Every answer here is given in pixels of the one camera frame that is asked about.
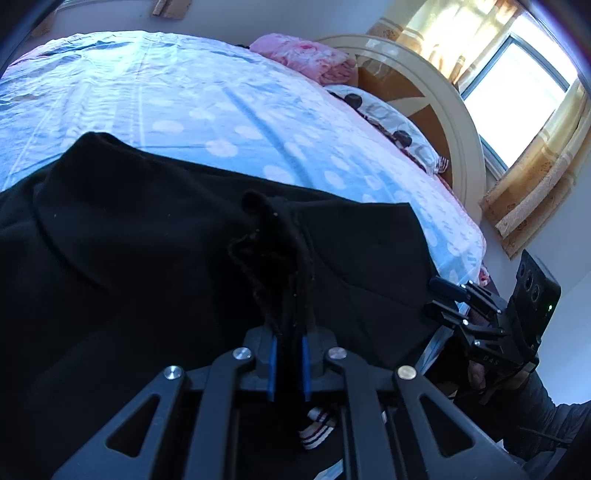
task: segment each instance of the wall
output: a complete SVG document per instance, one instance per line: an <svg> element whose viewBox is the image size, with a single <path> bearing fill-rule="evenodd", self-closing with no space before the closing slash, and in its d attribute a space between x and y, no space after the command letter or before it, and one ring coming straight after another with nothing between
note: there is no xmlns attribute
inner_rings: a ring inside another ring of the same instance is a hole
<svg viewBox="0 0 591 480"><path fill-rule="evenodd" d="M538 256L562 287L561 299L540 347L538 372L557 403L591 400L591 159L571 195L527 250ZM510 262L483 220L485 264L501 296L515 287L519 258Z"/></svg>
<svg viewBox="0 0 591 480"><path fill-rule="evenodd" d="M18 55L52 38L95 31L145 30L250 44L282 32L315 40L329 35L365 33L391 0L194 0L182 20L151 16L153 0L110 0L73 5L58 11L47 35L21 47Z"/></svg>

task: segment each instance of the white pillow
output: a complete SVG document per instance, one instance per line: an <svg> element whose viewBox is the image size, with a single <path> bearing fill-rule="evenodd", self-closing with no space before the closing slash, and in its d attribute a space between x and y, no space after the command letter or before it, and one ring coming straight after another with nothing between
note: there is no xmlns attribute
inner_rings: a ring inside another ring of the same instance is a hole
<svg viewBox="0 0 591 480"><path fill-rule="evenodd" d="M341 98L345 98L350 93L359 95L363 100L359 108L360 113L377 121L391 134L397 130L403 130L408 133L413 139L413 143L406 150L425 167L428 174L433 175L438 172L440 164L439 154L417 126L393 106L388 105L371 93L348 85L327 85L324 88Z"/></svg>

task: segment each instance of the triangular cutout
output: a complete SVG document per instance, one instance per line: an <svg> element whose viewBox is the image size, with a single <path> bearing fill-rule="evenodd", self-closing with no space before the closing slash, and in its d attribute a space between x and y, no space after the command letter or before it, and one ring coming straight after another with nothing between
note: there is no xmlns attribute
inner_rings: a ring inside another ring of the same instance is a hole
<svg viewBox="0 0 591 480"><path fill-rule="evenodd" d="M142 449L159 402L160 397L152 395L109 437L106 442L107 447L129 457L137 457Z"/></svg>
<svg viewBox="0 0 591 480"><path fill-rule="evenodd" d="M423 395L421 405L444 457L449 458L474 446L473 440L433 400Z"/></svg>

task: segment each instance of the bed sheet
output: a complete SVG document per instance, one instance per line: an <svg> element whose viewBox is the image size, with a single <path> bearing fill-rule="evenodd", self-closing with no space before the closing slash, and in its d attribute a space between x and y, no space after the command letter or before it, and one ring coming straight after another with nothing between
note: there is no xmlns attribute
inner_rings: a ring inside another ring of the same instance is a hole
<svg viewBox="0 0 591 480"><path fill-rule="evenodd" d="M0 189L86 131L359 202L409 202L440 274L478 280L482 233L435 177L319 85L246 49L142 31L36 48L0 80Z"/></svg>

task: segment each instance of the window pane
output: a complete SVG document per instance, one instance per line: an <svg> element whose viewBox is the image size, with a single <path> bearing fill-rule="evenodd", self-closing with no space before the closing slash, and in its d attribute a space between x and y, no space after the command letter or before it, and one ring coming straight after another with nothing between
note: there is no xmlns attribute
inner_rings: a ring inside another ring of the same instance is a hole
<svg viewBox="0 0 591 480"><path fill-rule="evenodd" d="M511 44L465 103L478 133L510 167L564 95L525 50Z"/></svg>
<svg viewBox="0 0 591 480"><path fill-rule="evenodd" d="M539 51L560 72L568 83L575 81L577 78L577 69L574 68L569 56L546 33L543 27L539 26L528 14L522 14L515 20L515 23L511 27L511 32L523 38Z"/></svg>

